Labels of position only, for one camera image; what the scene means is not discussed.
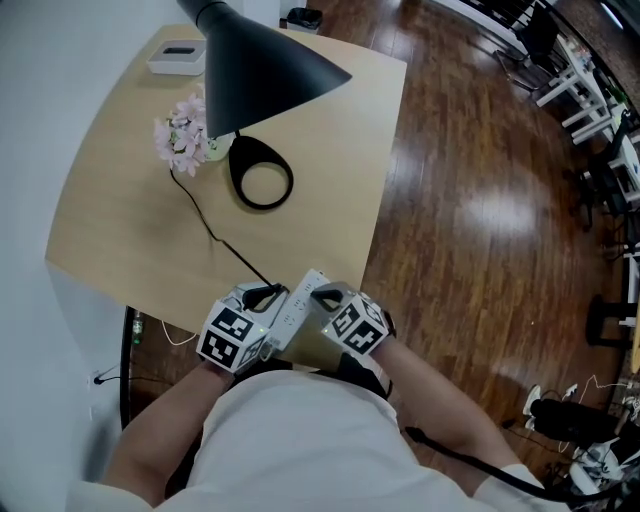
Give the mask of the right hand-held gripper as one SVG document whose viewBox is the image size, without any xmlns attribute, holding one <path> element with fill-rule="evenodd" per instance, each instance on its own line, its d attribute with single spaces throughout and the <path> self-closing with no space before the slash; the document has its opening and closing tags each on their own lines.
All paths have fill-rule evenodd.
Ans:
<svg viewBox="0 0 640 512">
<path fill-rule="evenodd" d="M 311 293 L 310 299 L 322 334 L 341 348 L 369 355 L 383 341 L 396 336 L 390 314 L 346 282 L 324 284 Z"/>
</svg>

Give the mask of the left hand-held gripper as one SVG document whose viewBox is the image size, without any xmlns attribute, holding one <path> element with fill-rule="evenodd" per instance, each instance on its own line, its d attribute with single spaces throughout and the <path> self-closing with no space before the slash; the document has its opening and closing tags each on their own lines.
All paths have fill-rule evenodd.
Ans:
<svg viewBox="0 0 640 512">
<path fill-rule="evenodd" d="M 271 327 L 288 296 L 289 290 L 280 283 L 236 285 L 214 303 L 203 325 L 197 354 L 237 375 L 258 360 L 279 353 Z"/>
</svg>

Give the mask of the white power strip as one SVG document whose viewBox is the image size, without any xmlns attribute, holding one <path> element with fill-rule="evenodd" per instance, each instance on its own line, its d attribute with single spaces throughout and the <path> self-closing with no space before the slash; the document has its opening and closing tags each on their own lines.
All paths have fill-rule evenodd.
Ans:
<svg viewBox="0 0 640 512">
<path fill-rule="evenodd" d="M 322 272 L 311 269 L 288 296 L 271 327 L 273 345 L 278 352 L 286 350 L 312 311 L 311 293 L 328 283 Z"/>
</svg>

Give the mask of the black desk lamp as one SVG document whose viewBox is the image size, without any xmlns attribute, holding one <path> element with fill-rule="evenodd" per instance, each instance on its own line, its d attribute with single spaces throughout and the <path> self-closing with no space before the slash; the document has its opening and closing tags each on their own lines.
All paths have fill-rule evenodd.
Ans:
<svg viewBox="0 0 640 512">
<path fill-rule="evenodd" d="M 222 0 L 177 2 L 206 40 L 207 135 L 236 136 L 229 150 L 229 170 L 238 198 L 254 210 L 275 209 L 293 190 L 291 167 L 271 147 L 239 131 L 315 100 L 348 83 L 352 75 Z M 270 204 L 250 200 L 243 190 L 245 174 L 263 163 L 280 167 L 287 177 L 283 196 Z"/>
</svg>

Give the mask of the person's right forearm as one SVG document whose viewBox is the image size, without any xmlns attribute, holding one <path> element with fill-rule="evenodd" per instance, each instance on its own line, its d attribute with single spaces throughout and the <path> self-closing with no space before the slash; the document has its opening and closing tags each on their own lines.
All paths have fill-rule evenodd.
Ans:
<svg viewBox="0 0 640 512">
<path fill-rule="evenodd" d="M 391 338 L 371 356 L 427 437 L 500 469 L 520 463 L 479 405 L 408 347 Z"/>
</svg>

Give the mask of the person's left forearm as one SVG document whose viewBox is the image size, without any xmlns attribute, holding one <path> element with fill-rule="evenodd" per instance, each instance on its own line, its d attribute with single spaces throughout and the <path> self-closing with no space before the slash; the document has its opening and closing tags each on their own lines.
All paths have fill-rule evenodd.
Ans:
<svg viewBox="0 0 640 512">
<path fill-rule="evenodd" d="M 102 483 L 159 506 L 171 476 L 231 381 L 232 374 L 215 364 L 199 364 L 125 428 Z"/>
</svg>

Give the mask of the person's black trousers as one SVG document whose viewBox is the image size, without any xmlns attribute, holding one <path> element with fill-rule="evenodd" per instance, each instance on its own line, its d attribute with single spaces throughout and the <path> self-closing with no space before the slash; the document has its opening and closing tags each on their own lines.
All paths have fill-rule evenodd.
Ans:
<svg viewBox="0 0 640 512">
<path fill-rule="evenodd" d="M 274 371 L 302 371 L 303 373 L 307 373 L 307 370 L 303 370 L 301 365 L 294 365 L 293 363 L 282 361 L 279 359 L 269 359 L 268 361 L 258 360 L 246 371 L 241 373 L 239 376 L 236 376 L 229 388 L 232 389 L 241 382 L 255 376 Z M 315 374 L 318 376 L 323 376 L 344 383 L 359 386 L 385 400 L 389 399 L 393 390 L 392 382 L 389 382 L 387 387 L 384 387 L 373 370 L 361 365 L 356 358 L 349 355 L 348 353 L 343 353 L 341 355 L 337 369 L 335 371 L 312 369 L 310 371 L 310 374 Z"/>
</svg>

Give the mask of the person's white shirt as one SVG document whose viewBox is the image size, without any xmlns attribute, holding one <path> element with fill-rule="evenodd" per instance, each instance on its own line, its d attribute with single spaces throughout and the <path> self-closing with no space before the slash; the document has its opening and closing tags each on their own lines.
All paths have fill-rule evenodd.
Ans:
<svg viewBox="0 0 640 512">
<path fill-rule="evenodd" d="M 421 466 L 395 410 L 372 392 L 274 371 L 226 392 L 204 426 L 186 487 L 157 508 L 79 482 L 66 512 L 570 512 L 496 479 L 472 495 Z"/>
</svg>

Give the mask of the pink flowers in white pot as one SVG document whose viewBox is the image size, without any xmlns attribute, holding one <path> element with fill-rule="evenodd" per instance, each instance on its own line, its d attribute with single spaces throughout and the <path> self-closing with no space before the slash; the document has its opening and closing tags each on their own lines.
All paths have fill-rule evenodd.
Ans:
<svg viewBox="0 0 640 512">
<path fill-rule="evenodd" d="M 154 119 L 153 140 L 159 158 L 170 171 L 191 177 L 202 165 L 226 158 L 235 139 L 234 133 L 208 135 L 204 92 L 191 93 L 167 116 Z"/>
</svg>

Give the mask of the white tissue box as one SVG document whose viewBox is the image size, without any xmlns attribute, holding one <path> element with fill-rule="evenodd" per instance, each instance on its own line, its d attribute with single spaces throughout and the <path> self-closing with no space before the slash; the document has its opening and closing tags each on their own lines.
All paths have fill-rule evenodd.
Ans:
<svg viewBox="0 0 640 512">
<path fill-rule="evenodd" d="M 168 40 L 147 60 L 149 70 L 159 75 L 199 76 L 205 72 L 204 40 Z"/>
</svg>

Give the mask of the black trash bin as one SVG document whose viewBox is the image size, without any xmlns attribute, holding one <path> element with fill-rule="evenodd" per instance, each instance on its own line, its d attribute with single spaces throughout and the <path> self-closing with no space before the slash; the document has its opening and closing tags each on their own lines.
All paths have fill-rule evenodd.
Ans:
<svg viewBox="0 0 640 512">
<path fill-rule="evenodd" d="M 292 8 L 286 17 L 289 30 L 317 34 L 323 21 L 320 10 L 303 7 Z"/>
</svg>

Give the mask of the black slatted chair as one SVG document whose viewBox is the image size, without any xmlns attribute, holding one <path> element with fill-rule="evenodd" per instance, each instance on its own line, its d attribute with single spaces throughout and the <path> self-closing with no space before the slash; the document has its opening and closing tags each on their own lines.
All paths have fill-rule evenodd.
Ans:
<svg viewBox="0 0 640 512">
<path fill-rule="evenodd" d="M 537 0 L 497 0 L 497 2 L 496 13 L 514 29 L 514 35 L 524 47 L 524 53 L 521 57 L 515 57 L 498 49 L 493 55 L 509 82 L 528 93 L 536 92 L 544 84 L 531 85 L 522 81 L 511 72 L 505 60 L 515 65 L 515 71 L 533 67 L 543 72 L 550 80 L 560 71 L 558 63 L 554 60 L 555 44 L 560 29 L 549 9 Z"/>
</svg>

